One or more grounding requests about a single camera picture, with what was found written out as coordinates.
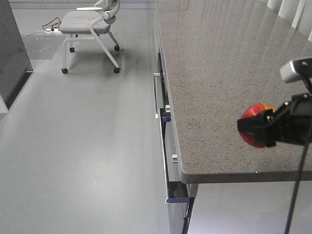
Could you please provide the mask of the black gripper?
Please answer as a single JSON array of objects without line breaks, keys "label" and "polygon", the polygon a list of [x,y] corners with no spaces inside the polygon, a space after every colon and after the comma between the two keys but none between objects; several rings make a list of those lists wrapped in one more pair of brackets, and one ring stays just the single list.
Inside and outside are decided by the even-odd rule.
[{"label": "black gripper", "polygon": [[264,110],[254,117],[237,121],[239,133],[254,137],[265,147],[273,147],[277,142],[304,145],[312,118],[312,95],[309,93],[292,96],[275,112]]}]

